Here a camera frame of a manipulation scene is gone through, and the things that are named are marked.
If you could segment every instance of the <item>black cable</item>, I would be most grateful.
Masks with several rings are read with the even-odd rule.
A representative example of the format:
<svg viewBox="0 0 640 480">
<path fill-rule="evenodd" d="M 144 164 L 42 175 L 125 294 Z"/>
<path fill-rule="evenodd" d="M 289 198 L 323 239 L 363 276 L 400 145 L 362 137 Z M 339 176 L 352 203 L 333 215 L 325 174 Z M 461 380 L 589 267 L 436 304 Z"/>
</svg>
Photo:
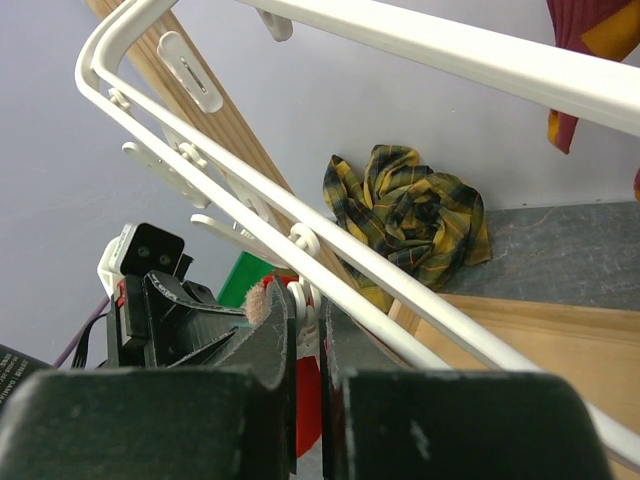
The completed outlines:
<svg viewBox="0 0 640 480">
<path fill-rule="evenodd" d="M 87 325 L 85 326 L 84 330 L 82 331 L 82 335 L 80 336 L 80 340 L 78 341 L 76 353 L 73 356 L 73 362 L 71 362 L 71 368 L 84 368 L 87 365 L 87 354 L 89 352 L 89 335 L 91 333 L 91 328 L 96 324 L 98 320 L 106 316 L 107 314 L 103 313 L 101 315 L 98 315 L 97 317 L 93 317 L 87 322 Z"/>
</svg>

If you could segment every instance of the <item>plaid cloth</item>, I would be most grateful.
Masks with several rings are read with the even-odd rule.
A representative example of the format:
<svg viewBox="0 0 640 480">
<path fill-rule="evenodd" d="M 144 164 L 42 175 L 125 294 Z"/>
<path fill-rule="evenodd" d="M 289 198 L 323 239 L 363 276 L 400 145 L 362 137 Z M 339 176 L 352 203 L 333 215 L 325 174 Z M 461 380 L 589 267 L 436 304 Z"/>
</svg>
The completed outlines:
<svg viewBox="0 0 640 480">
<path fill-rule="evenodd" d="M 337 223 L 424 285 L 438 289 L 462 265 L 491 259 L 482 197 L 457 177 L 420 165 L 412 148 L 376 145 L 364 184 L 334 155 L 324 199 Z M 345 264 L 360 294 L 384 312 L 393 298 Z"/>
</svg>

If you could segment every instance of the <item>wooden post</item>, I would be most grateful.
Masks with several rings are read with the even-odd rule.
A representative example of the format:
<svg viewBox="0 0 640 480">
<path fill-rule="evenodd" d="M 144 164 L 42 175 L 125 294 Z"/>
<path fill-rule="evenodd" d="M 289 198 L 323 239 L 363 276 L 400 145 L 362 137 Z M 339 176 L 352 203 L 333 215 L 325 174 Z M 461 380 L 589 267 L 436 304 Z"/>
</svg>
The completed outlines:
<svg viewBox="0 0 640 480">
<path fill-rule="evenodd" d="M 123 0 L 87 0 L 87 4 L 93 12 L 104 19 L 115 10 Z M 163 31 L 158 27 L 150 28 L 128 52 L 129 60 L 140 72 L 142 77 L 164 101 L 169 110 L 182 120 L 207 135 L 248 165 L 259 171 L 281 187 L 292 191 L 278 168 L 273 164 L 269 155 L 262 147 L 253 131 L 244 120 L 229 95 L 224 90 L 211 68 L 204 60 L 198 49 L 193 44 L 187 33 L 171 12 L 166 13 L 162 24 L 167 30 L 178 32 L 187 42 L 198 61 L 204 67 L 205 72 L 211 78 L 218 91 L 222 94 L 224 104 L 222 108 L 213 114 L 204 113 L 191 96 L 171 74 L 156 52 L 158 41 Z M 288 232 L 291 221 L 280 212 L 272 209 L 276 222 L 282 232 Z M 318 254 L 318 261 L 331 270 L 339 278 L 357 289 L 357 284 L 346 272 L 340 260 L 333 251 L 321 240 L 322 249 Z"/>
</svg>

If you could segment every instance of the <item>gray floor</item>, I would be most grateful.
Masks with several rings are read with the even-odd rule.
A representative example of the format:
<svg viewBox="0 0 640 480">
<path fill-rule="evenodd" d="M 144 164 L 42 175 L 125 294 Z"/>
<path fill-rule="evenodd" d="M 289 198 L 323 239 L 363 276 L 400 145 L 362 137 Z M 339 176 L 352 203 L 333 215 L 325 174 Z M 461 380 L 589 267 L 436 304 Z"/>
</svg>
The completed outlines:
<svg viewBox="0 0 640 480">
<path fill-rule="evenodd" d="M 640 310 L 640 204 L 489 212 L 493 260 L 465 267 L 445 291 Z M 320 442 L 298 462 L 322 478 Z"/>
</svg>

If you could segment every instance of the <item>white wall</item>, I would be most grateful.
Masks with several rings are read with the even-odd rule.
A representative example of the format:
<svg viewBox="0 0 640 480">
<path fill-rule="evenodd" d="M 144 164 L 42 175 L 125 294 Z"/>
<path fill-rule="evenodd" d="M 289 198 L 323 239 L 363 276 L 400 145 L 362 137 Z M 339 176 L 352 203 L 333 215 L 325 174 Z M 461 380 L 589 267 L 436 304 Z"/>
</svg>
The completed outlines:
<svg viewBox="0 0 640 480">
<path fill-rule="evenodd" d="M 553 43 L 541 0 L 388 3 Z M 296 193 L 316 208 L 325 209 L 330 155 L 363 170 L 376 143 L 415 147 L 492 208 L 633 198 L 634 137 L 583 121 L 567 157 L 547 142 L 545 107 L 304 25 L 278 44 L 252 8 L 233 1 L 183 1 L 175 10 Z M 640 54 L 629 61 L 640 65 Z"/>
<path fill-rule="evenodd" d="M 541 0 L 395 1 L 552 40 Z M 193 209 L 120 153 L 129 136 L 76 91 L 76 56 L 97 24 L 84 3 L 5 3 L 0 343 L 52 361 L 102 295 L 95 265 L 125 222 L 183 235 L 192 277 L 214 290 L 237 250 L 191 227 Z M 565 157 L 547 144 L 543 107 L 300 25 L 277 44 L 232 0 L 184 0 L 176 12 L 293 188 L 322 211 L 330 155 L 362 169 L 383 142 L 417 148 L 494 208 L 631 196 L 638 141 L 625 134 L 582 122 Z M 95 360 L 104 352 L 97 333 Z"/>
</svg>

